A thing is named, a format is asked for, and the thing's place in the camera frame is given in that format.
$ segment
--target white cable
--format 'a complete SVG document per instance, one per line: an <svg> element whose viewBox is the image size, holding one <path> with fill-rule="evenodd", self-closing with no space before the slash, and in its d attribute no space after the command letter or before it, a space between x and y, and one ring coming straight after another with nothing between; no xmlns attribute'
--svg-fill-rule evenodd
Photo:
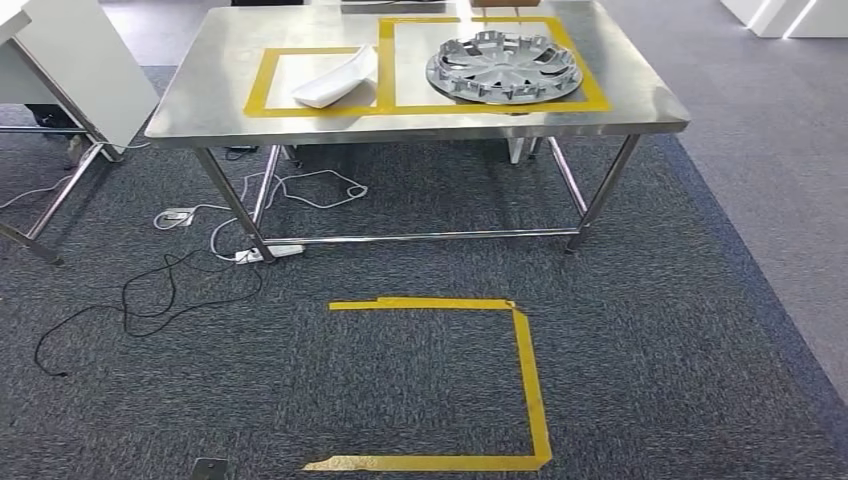
<svg viewBox="0 0 848 480"><path fill-rule="evenodd" d="M346 190L348 198L341 200L341 201L338 201L338 202L335 202L335 203L331 203L329 205L319 205L319 204L312 202L312 201L310 201L306 198L298 197L297 195L289 195L289 193L286 189L286 180L291 180L291 179L295 179L295 178L311 177L313 175L318 175L318 174L321 174L321 173L331 173L331 174L341 178L342 180L345 180L347 182L352 183L353 185L348 187L347 190ZM258 176L264 175L264 174L265 174L264 172L259 172L259 173L253 173L253 174L247 175L245 177L242 177L242 190L241 190L241 194L239 194L239 200L244 202L244 199L247 196L247 192L249 190L248 180L253 178L253 177L258 177ZM294 199L294 200L299 200L299 201L301 201L301 202L303 202L303 203L305 203L305 204L307 204L311 207L320 208L320 209L328 209L328 208L337 207L337 206L343 205L347 202L356 200L357 198L362 198L368 193L368 187L367 186L362 185L361 183L359 183L357 181L351 180L350 178L345 177L344 175L336 172L335 170L319 170L317 172L304 173L304 174L300 174L300 175L290 175L288 177L280 177L278 175L274 175L274 179L277 182L274 185L274 188L272 188L271 191L268 192L268 200L265 203L265 206L263 207L265 210L271 208L271 206L274 205L274 198L276 197L277 191L280 188L283 189L283 196L285 196L287 198ZM356 189L358 189L360 191L358 193L353 193L353 191L356 190ZM179 222L177 222L173 225L169 225L169 226L162 226L162 225L159 224L159 220L161 220L162 217L164 217L166 215L166 212L162 212L162 213L156 215L153 218L153 227L156 228L157 230L171 230L172 228L177 227L178 225L181 225L182 223L193 218L195 213L197 212L197 210L200 209L200 208L210 208L210 209L215 209L215 210L230 210L229 207L223 207L221 205L210 205L210 204L206 204L206 203L201 203L201 204L198 204L198 205L195 205L194 207L192 207L192 212L186 218L180 220ZM248 214L252 216L254 214L254 212L249 211ZM215 246L216 245L216 239L218 238L218 233L224 227L235 222L236 220L238 220L238 219L237 218L231 218L231 219L227 220L226 222L218 225L217 227L215 227L214 230L212 230L212 234L209 236L209 250L213 254L215 254L216 257L220 258L221 260L228 261L228 262L239 262L239 261L243 260L243 258L230 258L230 257L225 257L225 256L221 255L218 252L217 247Z"/></svg>
<svg viewBox="0 0 848 480"><path fill-rule="evenodd" d="M131 149L131 150L132 150L132 149L136 149L136 148L146 148L146 147L149 147L149 146L150 146L150 142L148 142L148 143L142 143L141 145L118 145L117 143L110 143L110 142L94 142L94 144L93 144L93 145L112 145L112 146L115 146L115 147L127 148L127 149ZM4 209L4 208L8 208L8 207L10 207L13 203L17 202L18 200L20 200L20 199L22 199L22 198L24 198L24 197L26 197L26 196L28 196L28 195L32 195L32 194L34 194L34 193L52 192L53 190L56 190L57 188L59 188L59 185L61 185L61 184L62 184L62 182L64 182L64 181L66 181L66 180L70 179L71 177L73 177L73 175L68 175L68 176L66 176L66 177L62 177L62 178L60 178L60 179L59 179L59 181L58 181L58 182L56 182L56 184L55 184L55 185L53 185L53 186L52 186L52 187L50 187L50 188L39 188L39 189L36 189L36 190L30 190L30 191L28 191L28 192L24 192L24 193L22 193L22 194L18 195L17 197L15 197L15 198L13 198L13 199L9 200L8 202L4 203L3 205L0 205L0 210L2 210L2 209ZM210 208L223 208L223 207L216 207L215 205L209 205L209 207L210 207ZM161 214L161 213L160 213L159 215L157 215L157 216L156 216L156 219L154 219L154 220L153 220L154 225L156 225L156 222L158 222L158 221L159 221L159 219L161 218L161 216L162 216L162 214Z"/></svg>
<svg viewBox="0 0 848 480"><path fill-rule="evenodd" d="M332 173L333 175L341 178L342 180L347 180L348 182L352 183L353 186L350 186L350 187L347 188L348 198L341 200L339 202L336 202L336 203L331 203L330 205L318 205L317 203L313 203L313 202L311 202L311 201L309 201L309 200L307 200L303 197L298 197L297 195L289 195L289 192L286 190L286 180L290 180L292 178L311 177L313 175L318 175L320 173ZM285 196L287 198L292 198L294 200L300 200L301 202L303 202L303 203L305 203L309 206L312 206L312 207L315 207L315 208L321 208L321 209L338 207L339 205L343 205L347 202L356 200L357 198L362 198L368 193L368 187L366 187L365 185L362 185L361 183L355 182L355 181L345 177L344 175L336 172L335 170L319 170L317 172L304 173L302 175L291 175L291 176L288 176L288 177L280 180L280 185L283 187L283 196ZM360 192L359 193L351 193L351 190L356 189L356 188L360 189Z"/></svg>
<svg viewBox="0 0 848 480"><path fill-rule="evenodd" d="M133 150L133 149L136 149L136 148L147 148L151 144L150 144L150 142L147 142L147 143L142 143L141 145L118 145L117 143L112 143L112 142L94 142L92 144L92 146L94 146L94 145L112 145L113 147L126 148L126 149L129 149L129 150Z"/></svg>
<svg viewBox="0 0 848 480"><path fill-rule="evenodd" d="M59 185L61 185L65 180L68 180L71 177L73 177L73 175L68 175L67 177L60 178L59 181L56 182L56 184L53 185L50 188L39 188L39 189L36 189L36 190L30 190L28 192L24 192L24 193L18 195L17 197L9 200L8 202L4 203L3 205L0 205L0 210L7 208L7 207L10 207L13 203L15 203L18 200L26 197L27 195L32 195L34 193L41 193L41 192L52 192L53 190L56 190L57 188L59 188Z"/></svg>

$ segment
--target yellow tape outline on floor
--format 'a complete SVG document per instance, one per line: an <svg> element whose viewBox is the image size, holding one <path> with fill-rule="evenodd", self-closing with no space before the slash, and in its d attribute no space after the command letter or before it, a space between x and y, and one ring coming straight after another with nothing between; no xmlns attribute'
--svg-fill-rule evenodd
<svg viewBox="0 0 848 480"><path fill-rule="evenodd" d="M536 355L530 336L530 322L509 300L472 298L379 297L367 302L331 302L330 310L457 309L511 310L518 347L533 455L336 455L308 463L312 471L536 471L552 458L548 425L542 404L542 389L536 371Z"/></svg>

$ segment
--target gray carpet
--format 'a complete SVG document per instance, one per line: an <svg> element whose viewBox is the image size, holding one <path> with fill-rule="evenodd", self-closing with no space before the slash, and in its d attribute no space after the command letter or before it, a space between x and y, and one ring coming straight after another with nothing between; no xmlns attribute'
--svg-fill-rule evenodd
<svg viewBox="0 0 848 480"><path fill-rule="evenodd" d="M172 70L148 71L161 87ZM673 141L638 149L577 255L557 239L309 248L259 265L257 298L191 313L147 339L124 336L113 314L89 315L45 345L44 362L71 372L48 378L31 360L43 331L116 302L108 287L161 265L164 253L205 248L227 218L203 212L187 229L151 227L165 207L217 201L186 151L98 166L45 235L65 268L0 242L4 477L185 479L194 458L220 456L240 479L373 478L297 469L333 454L528 454L507 315L327 310L334 300L410 295L507 298L528 315L554 459L538 474L383 477L848 478L838 439L713 234L711 222L726 219L705 217L675 173L689 160ZM5 142L0 197L63 174L60 145ZM614 150L608 140L567 141L587 191ZM336 168L371 191L331 211L278 199L269 232L543 227L574 216L547 151L518 167L497 141L304 147L299 156L304 171ZM261 155L224 165L237 179L259 171ZM342 191L300 188L325 199ZM22 221L35 206L0 215ZM221 248L246 244L232 229ZM180 305L237 296L253 281L250 267L177 278ZM152 309L165 287L163 278L139 283L133 307Z"/></svg>

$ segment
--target metal frame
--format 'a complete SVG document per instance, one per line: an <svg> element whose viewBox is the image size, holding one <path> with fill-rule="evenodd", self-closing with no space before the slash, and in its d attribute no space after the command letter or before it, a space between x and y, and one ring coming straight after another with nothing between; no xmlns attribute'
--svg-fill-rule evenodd
<svg viewBox="0 0 848 480"><path fill-rule="evenodd" d="M23 60L24 64L35 74L35 76L44 84L50 91L58 104L65 110L71 119L79 125L77 128L44 128L31 126L9 126L0 125L0 133L50 133L50 134L74 134L86 135L92 145L83 153L80 158L80 163L76 167L73 176L68 181L62 190L56 195L47 209L36 220L35 224L29 231L24 234L17 229L0 222L0 236L5 236L15 243L28 248L36 256L46 260L54 265L61 265L62 259L59 255L38 243L38 237L44 232L44 228L50 223L50 220L61 208L62 204L70 195L71 191L79 183L80 178L85 174L89 166L94 162L94 159L102 154L108 161L117 162L121 160L121 154L115 147L108 143L105 136L94 126L93 123L83 114L73 100L62 90L62 88L53 80L38 61L33 58L29 51L15 37L8 41L9 46L15 50Z"/></svg>
<svg viewBox="0 0 848 480"><path fill-rule="evenodd" d="M504 238L504 237L548 237L548 236L568 236L569 240L566 244L566 251L575 252L583 243L588 234L592 223L598 218L604 205L609 199L610 193L614 189L624 166L636 149L640 135L628 135L621 149L618 151L615 159L612 162L609 170L606 173L601 185L592 197L592 201L587 205L580 192L580 188L571 173L571 168L562 149L559 147L554 137L547 137L547 141L551 144L554 161L559 167L560 173L563 176L571 200L577 208L580 215L580 223L576 227L564 228L539 228L527 230L478 230L478 231L459 231L459 232L436 232L436 233L411 233L400 235L378 235L378 236L336 236L336 237L302 237L302 238L263 238L260 232L262 224L261 208L267 202L267 197L271 189L269 186L274 178L274 171L277 166L277 161L281 152L287 157L291 157L291 151L282 145L275 145L271 149L271 154L268 157L268 163L265 168L265 176L262 180L262 188L259 192L259 198L256 200L256 210L251 215L244 204L239 199L238 194L233 189L227 179L224 171L218 165L215 157L207 148L194 149L200 164L203 166L212 183L218 187L224 200L232 208L248 238L253 242L262 258L266 262L275 260L273 254L269 250L269 246L276 245L313 245L313 244L334 244L334 243L366 243L378 241L409 241L409 240L448 240L461 238ZM538 138L524 138L510 142L510 160L512 163L518 163L521 158L527 158L530 155L535 155L541 145Z"/></svg>

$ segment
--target black cable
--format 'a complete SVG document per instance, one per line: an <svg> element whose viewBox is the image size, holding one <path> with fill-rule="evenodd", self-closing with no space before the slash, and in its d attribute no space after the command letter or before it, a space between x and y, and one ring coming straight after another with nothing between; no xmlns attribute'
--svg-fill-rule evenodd
<svg viewBox="0 0 848 480"><path fill-rule="evenodd" d="M136 318L161 317L161 316L167 314L168 312L170 312L171 309L174 307L174 302L176 301L176 298L177 298L178 289L177 289L177 283L174 280L173 269L177 265L185 262L185 266L187 268L189 268L191 270L199 271L199 272L205 272L205 273L223 273L223 272L226 272L227 270L233 268L236 265L236 263L233 262L232 265L230 265L226 268L217 269L217 270L208 270L208 269L204 269L204 268L200 268L200 267L191 265L187 262L187 260L189 258L191 258L192 256L194 256L196 253L205 252L205 251L206 250L194 250L194 251L188 253L187 255L185 255L183 257L177 257L176 255L165 254L163 256L163 259L165 260L164 266L155 268L153 270L149 270L149 271L144 272L140 275L136 275L135 277L133 277L133 278L129 279L127 282L125 282L123 285L114 287L114 288L120 288L121 289L121 306L120 307L116 307L114 305L90 305L90 306L85 307L82 310L74 313L73 315L65 318L64 320L57 323L53 327L51 327L49 330L44 332L43 335L41 335L41 338L39 338L39 340L38 340L38 344L36 344L36 346L35 346L35 351L33 352L33 361L35 362L36 366L38 366L38 368L41 369L42 372L44 372L45 374L47 374L51 377L67 377L69 375L68 372L64 372L64 371L55 372L55 371L52 371L52 370L48 369L47 367L45 367L44 364L41 363L41 359L39 358L39 352L41 351L41 347L44 345L44 342L47 340L47 338L51 334L58 331L59 329L61 329L62 327L64 327L65 325L67 325L68 323L73 321L74 319L79 318L80 316L82 316L82 315L84 315L88 312L91 312L93 310L104 309L104 310L114 310L114 311L120 312L121 313L121 325L122 325L124 334L128 335L130 337L133 337L133 338L145 338L145 337L149 337L149 336L152 336L152 335L155 335L155 334L161 332L162 330L167 328L168 325L173 323L174 320L176 320L177 318L179 318L183 314L186 314L188 312L198 310L198 309L201 309L201 308L219 307L219 306L230 304L230 303L248 300L248 299L256 296L259 292L262 291L262 287L264 286L264 279L262 278L262 275L260 275L259 272L257 271L257 269L254 267L252 269L252 272L253 272L254 276L256 277L256 279L258 281L256 283L256 288L254 288L253 291L250 292L249 294L244 295L242 297L238 297L238 298L231 298L231 299L227 299L227 300L216 300L216 301L212 301L212 302L204 302L204 303L201 303L201 304L198 304L198 305L193 305L193 306L184 308L184 309L180 310L179 312L171 315L170 317L168 317L167 320L165 320L165 322L163 322L161 325L159 325L158 327L154 328L151 331L143 332L143 333L133 332L132 329L130 328L130 318L131 317L136 317ZM159 312L155 312L155 313L134 313L134 312L131 312L129 310L129 305L128 305L128 301L127 301L127 292L129 290L130 286L133 284L133 282L136 282L136 281L138 281L138 280L140 280L140 279L142 279L142 278L144 278L148 275L152 275L154 273L158 273L158 272L161 272L163 270L168 271L168 283L170 285L170 290L171 290L170 297L168 298L168 305L163 310L161 310Z"/></svg>

